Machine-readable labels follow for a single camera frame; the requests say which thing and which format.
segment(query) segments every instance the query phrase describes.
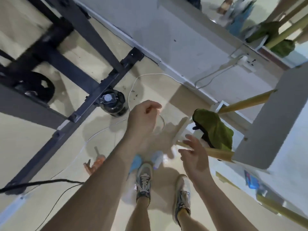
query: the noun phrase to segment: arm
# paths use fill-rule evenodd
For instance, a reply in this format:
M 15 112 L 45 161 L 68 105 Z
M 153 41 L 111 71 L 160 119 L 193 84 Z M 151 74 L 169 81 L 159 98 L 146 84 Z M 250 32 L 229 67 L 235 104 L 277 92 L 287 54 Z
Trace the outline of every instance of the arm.
M 142 141 L 152 133 L 159 108 L 159 103 L 149 100 L 135 106 L 123 139 L 42 231 L 111 229 L 130 165 Z
M 215 184 L 209 168 L 209 158 L 199 140 L 186 135 L 183 143 L 193 150 L 180 149 L 188 178 L 206 205 L 217 231 L 257 231 Z

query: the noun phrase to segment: forearm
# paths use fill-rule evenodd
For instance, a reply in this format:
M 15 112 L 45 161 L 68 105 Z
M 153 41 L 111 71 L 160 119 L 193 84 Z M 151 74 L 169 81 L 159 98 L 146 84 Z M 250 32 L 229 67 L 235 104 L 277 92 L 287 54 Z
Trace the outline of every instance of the forearm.
M 210 173 L 208 178 L 194 184 L 194 187 L 206 205 L 217 231 L 257 231 L 218 188 Z
M 138 145 L 124 137 L 42 230 L 109 231 Z

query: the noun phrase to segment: black cable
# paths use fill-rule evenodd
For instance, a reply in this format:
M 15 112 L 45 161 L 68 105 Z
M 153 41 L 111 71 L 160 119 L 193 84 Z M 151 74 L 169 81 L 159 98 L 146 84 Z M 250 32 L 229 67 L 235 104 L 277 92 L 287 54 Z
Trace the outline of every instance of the black cable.
M 62 195 L 64 195 L 66 191 L 68 191 L 69 189 L 72 189 L 72 188 L 75 187 L 75 186 L 71 186 L 70 188 L 66 189 L 66 190 L 61 194 L 61 196 L 58 198 L 58 200 L 56 201 L 56 203 L 54 204 L 54 206 L 52 207 L 52 209 L 50 210 L 50 212 L 48 213 L 48 215 L 46 216 L 46 218 L 44 219 L 44 221 L 39 225 L 39 227 L 36 228 L 35 231 L 37 231 L 37 230 L 44 224 L 44 222 L 47 220 L 47 218 L 49 217 L 49 215 L 50 215 L 50 213 L 52 212 L 52 210 L 55 208 L 57 202 L 58 202 L 58 201 L 60 200 L 60 198 L 62 197 Z
M 28 187 L 28 186 L 49 184 L 49 183 L 54 183 L 54 182 L 69 182 L 69 183 L 78 183 L 78 184 L 84 183 L 84 182 L 80 182 L 80 181 L 71 181 L 71 180 L 68 180 L 68 179 L 54 179 L 54 180 L 47 180 L 47 181 L 35 181 L 35 182 L 21 183 L 21 184 L 18 184 L 18 185 L 4 187 L 4 188 L 0 189 L 0 194 L 5 193 L 6 191 L 9 191 L 9 190 L 15 190 L 15 189 L 23 188 L 23 187 Z

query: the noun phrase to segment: sneaker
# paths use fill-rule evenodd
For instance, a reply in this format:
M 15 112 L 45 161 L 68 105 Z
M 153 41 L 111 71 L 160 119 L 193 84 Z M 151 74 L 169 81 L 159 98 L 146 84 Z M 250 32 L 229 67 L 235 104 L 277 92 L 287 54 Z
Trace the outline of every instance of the sneaker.
M 179 220 L 177 215 L 181 209 L 186 209 L 187 213 L 190 215 L 190 184 L 189 179 L 186 175 L 181 174 L 176 181 L 175 186 L 175 203 L 173 207 L 173 220 L 179 226 Z
M 137 197 L 145 196 L 149 198 L 149 204 L 151 201 L 151 180 L 153 175 L 153 167 L 149 163 L 144 163 L 140 166 L 136 177 Z

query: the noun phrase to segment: blue package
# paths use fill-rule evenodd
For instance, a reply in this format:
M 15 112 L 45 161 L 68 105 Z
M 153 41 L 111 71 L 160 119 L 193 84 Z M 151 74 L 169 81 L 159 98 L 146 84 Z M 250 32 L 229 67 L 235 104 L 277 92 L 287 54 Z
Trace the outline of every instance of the blue package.
M 249 174 L 246 170 L 244 172 L 245 172 L 246 185 L 248 185 L 250 189 L 259 189 L 260 187 L 259 180 L 256 179 L 251 174 Z

